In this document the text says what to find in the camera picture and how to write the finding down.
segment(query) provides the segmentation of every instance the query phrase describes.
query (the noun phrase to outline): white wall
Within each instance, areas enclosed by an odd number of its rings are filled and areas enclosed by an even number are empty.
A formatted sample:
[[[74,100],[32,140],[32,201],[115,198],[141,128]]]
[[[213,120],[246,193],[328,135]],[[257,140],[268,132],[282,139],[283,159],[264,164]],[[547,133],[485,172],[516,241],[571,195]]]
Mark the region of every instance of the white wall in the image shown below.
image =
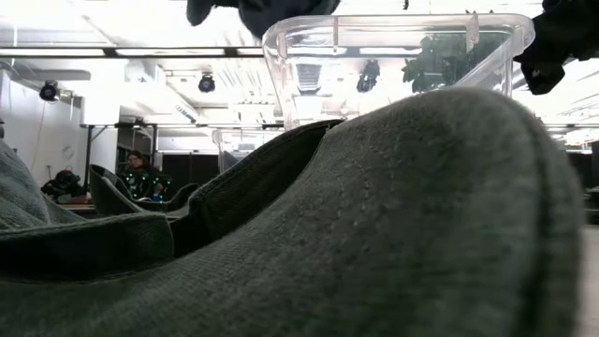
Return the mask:
[[[11,81],[4,72],[1,77],[5,143],[17,149],[39,185],[50,179],[48,167],[52,178],[70,168],[83,180],[86,130],[80,127],[80,110],[62,102],[44,102],[38,91]]]

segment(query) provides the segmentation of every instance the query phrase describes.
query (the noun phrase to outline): fluorescent light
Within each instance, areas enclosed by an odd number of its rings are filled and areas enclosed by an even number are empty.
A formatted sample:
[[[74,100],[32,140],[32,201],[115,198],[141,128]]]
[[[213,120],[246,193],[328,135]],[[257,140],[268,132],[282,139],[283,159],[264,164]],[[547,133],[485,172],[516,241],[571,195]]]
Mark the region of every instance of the fluorescent light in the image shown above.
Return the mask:
[[[405,48],[360,48],[360,54],[382,54],[382,55],[395,55],[395,54],[409,54],[418,56],[422,50],[420,48],[408,51]]]
[[[239,48],[237,49],[239,55],[264,55],[264,51],[260,47],[251,48]]]
[[[311,54],[311,55],[337,55],[343,54],[347,51],[346,48],[332,46],[327,47],[294,47],[290,49],[290,54]]]
[[[116,52],[122,56],[224,56],[225,50],[221,48],[152,48],[152,49],[117,49]]]
[[[27,56],[104,56],[101,49],[76,49],[76,48],[0,48],[0,56],[10,55],[14,57]]]

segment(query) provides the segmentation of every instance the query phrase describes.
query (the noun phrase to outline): cable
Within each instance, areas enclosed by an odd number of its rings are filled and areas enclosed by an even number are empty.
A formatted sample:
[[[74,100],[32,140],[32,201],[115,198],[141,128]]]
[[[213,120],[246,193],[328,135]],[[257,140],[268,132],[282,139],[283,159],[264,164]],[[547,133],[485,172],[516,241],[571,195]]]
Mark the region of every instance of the cable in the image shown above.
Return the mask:
[[[41,130],[44,127],[44,116],[46,116],[46,104],[47,102],[44,101],[44,106],[41,110],[41,120],[39,121],[39,129],[37,130],[37,142],[36,150],[34,151],[34,160],[31,162],[31,167],[29,168],[31,172],[34,171],[34,167],[36,166],[37,151],[39,151],[39,141],[41,140]]]

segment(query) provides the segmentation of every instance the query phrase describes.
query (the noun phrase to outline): gray fabric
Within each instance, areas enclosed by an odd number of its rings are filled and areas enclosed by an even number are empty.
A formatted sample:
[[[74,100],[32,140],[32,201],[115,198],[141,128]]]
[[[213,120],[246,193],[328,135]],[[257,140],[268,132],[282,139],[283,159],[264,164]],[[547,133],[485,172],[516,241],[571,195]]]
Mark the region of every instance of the gray fabric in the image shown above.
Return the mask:
[[[218,155],[221,156],[219,162],[221,164],[221,173],[233,167],[233,165],[237,164],[240,160],[236,158],[233,154],[228,151],[222,151]]]
[[[46,209],[48,210],[48,215],[50,216],[50,222],[53,224],[69,224],[85,221],[84,217],[76,215],[69,210],[65,210],[45,196],[44,201],[46,202]]]
[[[39,193],[26,173],[0,179]],[[30,200],[12,216],[43,214]],[[187,256],[87,282],[5,276],[0,335],[570,336],[582,221],[576,176],[528,111],[428,93],[332,128],[270,206]]]

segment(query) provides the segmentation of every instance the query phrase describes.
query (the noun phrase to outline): ceiling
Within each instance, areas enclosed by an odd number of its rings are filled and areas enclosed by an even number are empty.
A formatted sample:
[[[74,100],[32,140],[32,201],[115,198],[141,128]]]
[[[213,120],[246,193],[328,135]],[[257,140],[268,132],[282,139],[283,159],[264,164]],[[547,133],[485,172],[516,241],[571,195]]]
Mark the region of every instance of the ceiling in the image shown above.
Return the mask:
[[[412,0],[404,11],[402,0],[342,0],[335,14],[442,14],[519,13],[529,17],[541,11],[541,0]],[[185,18],[184,0],[0,0],[0,47],[259,47],[260,41],[243,27],[236,10],[216,8],[199,27]],[[252,59],[153,59],[134,60],[4,60],[20,73],[40,74],[48,70],[84,70],[102,73],[114,62],[125,62],[127,83],[111,90],[122,100],[122,115],[141,116],[149,122],[183,123],[178,112],[194,113],[204,123],[274,123],[282,119],[266,63]],[[599,95],[599,64],[572,63],[566,79],[550,94],[530,95],[516,88],[514,98],[530,107],[546,123],[596,123]],[[323,110],[369,110],[410,95],[402,83],[403,60],[381,61],[382,75],[377,90],[356,94],[361,62],[344,62],[328,76],[331,88]],[[202,94],[197,89],[202,74],[211,73],[216,90]],[[76,95],[97,90],[93,81],[64,80],[61,87]],[[577,93],[566,90],[577,88]]]

